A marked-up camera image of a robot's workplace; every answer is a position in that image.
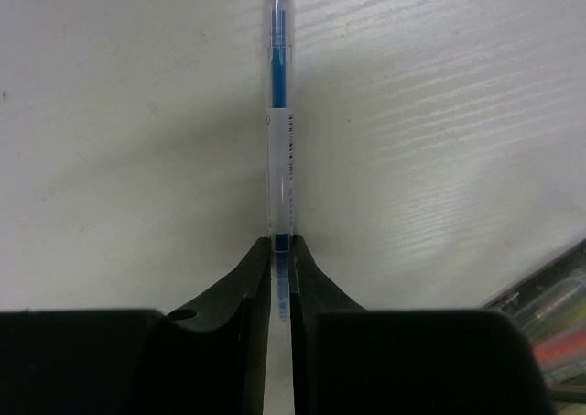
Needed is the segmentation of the blue gel pen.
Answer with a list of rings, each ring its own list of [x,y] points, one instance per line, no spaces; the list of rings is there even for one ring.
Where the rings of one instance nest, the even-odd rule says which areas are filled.
[[[288,253],[294,234],[292,81],[293,0],[265,0],[267,227],[277,318],[289,327]]]

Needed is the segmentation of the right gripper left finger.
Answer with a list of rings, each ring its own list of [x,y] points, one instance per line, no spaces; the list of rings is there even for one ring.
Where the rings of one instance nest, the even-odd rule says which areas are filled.
[[[1,316],[4,414],[259,414],[271,245],[170,313],[11,311]]]

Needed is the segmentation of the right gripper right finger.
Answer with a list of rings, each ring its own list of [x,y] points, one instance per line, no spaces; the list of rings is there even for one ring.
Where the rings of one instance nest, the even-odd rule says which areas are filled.
[[[551,414],[529,343],[503,314],[370,311],[316,264],[289,254],[298,414]]]

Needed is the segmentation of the orange pen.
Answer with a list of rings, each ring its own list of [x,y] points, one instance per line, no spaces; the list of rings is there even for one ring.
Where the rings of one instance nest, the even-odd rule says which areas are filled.
[[[567,330],[533,347],[539,364],[556,363],[585,354],[585,329]]]

